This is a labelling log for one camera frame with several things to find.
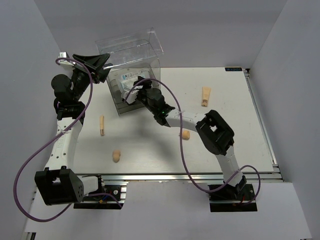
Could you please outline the white blue packet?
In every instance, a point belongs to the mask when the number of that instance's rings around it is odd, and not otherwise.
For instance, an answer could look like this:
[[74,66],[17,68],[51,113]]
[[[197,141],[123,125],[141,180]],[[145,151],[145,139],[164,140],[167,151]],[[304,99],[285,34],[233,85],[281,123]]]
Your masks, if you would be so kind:
[[143,77],[143,78],[149,78],[150,73],[148,70],[140,70],[136,72],[128,72],[126,74],[123,74],[120,76],[120,79],[129,79],[131,80],[132,87],[134,86],[135,82],[138,80],[138,77]]
[[122,79],[122,78],[112,79],[110,83],[111,83],[111,86],[115,88],[116,91],[117,90],[120,91],[120,96],[122,99],[126,97],[129,90],[132,88],[132,82],[129,79]]

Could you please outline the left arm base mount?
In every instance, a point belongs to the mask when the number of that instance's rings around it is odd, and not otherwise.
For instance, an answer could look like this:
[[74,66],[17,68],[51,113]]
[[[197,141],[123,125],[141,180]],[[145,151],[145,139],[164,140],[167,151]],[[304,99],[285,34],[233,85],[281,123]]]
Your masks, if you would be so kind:
[[97,175],[98,189],[86,195],[82,202],[75,203],[77,210],[120,210],[125,201],[123,187],[118,183],[107,183]]

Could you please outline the beige sponge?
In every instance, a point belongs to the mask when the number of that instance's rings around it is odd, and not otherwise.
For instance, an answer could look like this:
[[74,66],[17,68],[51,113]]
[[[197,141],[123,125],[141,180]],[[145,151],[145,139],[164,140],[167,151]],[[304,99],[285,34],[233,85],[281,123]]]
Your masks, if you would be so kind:
[[112,152],[112,161],[114,163],[118,163],[120,161],[121,158],[121,151],[116,149]]
[[185,141],[189,140],[190,137],[191,137],[190,131],[189,130],[183,130],[182,134],[181,134],[181,137]]

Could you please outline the beige makeup tube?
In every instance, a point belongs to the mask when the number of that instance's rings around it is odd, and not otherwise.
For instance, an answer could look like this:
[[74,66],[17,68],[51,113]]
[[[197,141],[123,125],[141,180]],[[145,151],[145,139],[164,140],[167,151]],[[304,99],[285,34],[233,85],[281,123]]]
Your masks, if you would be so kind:
[[209,104],[209,99],[211,95],[211,88],[207,86],[202,87],[202,94],[201,94],[201,106],[207,107]]

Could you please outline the clear acrylic drawer organizer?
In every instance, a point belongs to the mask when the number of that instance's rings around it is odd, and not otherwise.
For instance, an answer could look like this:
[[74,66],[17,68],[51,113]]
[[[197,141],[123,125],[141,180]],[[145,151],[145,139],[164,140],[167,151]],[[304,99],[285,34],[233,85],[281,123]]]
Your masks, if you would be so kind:
[[110,70],[107,84],[117,113],[121,115],[142,108],[142,103],[124,103],[123,98],[138,77],[161,78],[159,57],[164,51],[155,29],[150,27],[108,37],[97,40],[95,44],[100,55],[110,54],[103,68]]

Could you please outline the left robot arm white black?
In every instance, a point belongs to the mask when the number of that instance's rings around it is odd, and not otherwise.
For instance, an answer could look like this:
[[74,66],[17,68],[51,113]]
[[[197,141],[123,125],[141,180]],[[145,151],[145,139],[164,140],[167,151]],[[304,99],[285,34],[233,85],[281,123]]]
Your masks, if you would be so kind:
[[99,200],[105,196],[106,187],[100,175],[78,176],[72,168],[78,137],[83,128],[86,105],[81,96],[91,83],[103,83],[109,74],[104,69],[110,54],[83,56],[73,54],[75,65],[72,76],[58,74],[51,80],[57,114],[58,139],[54,142],[44,170],[35,174],[36,186],[47,206],[80,203],[86,195]]

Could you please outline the beige makeup stick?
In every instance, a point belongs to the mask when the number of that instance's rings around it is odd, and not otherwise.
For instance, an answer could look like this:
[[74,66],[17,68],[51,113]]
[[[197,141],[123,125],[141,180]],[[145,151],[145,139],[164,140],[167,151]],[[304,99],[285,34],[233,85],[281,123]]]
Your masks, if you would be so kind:
[[104,118],[104,115],[101,115],[99,117],[99,130],[100,130],[100,135],[104,136],[105,135],[105,118]]

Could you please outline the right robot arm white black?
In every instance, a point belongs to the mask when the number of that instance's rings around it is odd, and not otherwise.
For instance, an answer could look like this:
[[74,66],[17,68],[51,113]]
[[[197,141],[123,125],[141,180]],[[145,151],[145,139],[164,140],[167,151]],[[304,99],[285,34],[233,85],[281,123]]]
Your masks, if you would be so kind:
[[216,156],[223,174],[223,185],[206,190],[191,177],[184,158],[183,145],[180,145],[183,167],[196,188],[208,194],[225,189],[226,195],[233,200],[243,195],[247,180],[235,157],[235,133],[217,111],[210,110],[205,114],[182,112],[179,104],[177,108],[170,106],[161,90],[152,88],[151,78],[138,76],[134,89],[138,90],[136,99],[153,114],[158,124],[169,128],[177,127],[181,133],[183,129],[198,133],[204,147]]

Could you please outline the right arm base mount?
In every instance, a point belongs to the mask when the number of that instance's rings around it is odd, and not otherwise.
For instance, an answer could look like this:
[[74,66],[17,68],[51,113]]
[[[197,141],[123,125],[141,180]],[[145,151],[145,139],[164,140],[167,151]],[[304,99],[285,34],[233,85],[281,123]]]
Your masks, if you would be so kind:
[[238,195],[227,187],[209,194],[211,213],[240,213],[257,212],[256,201],[253,200],[255,191],[252,184],[246,184]]

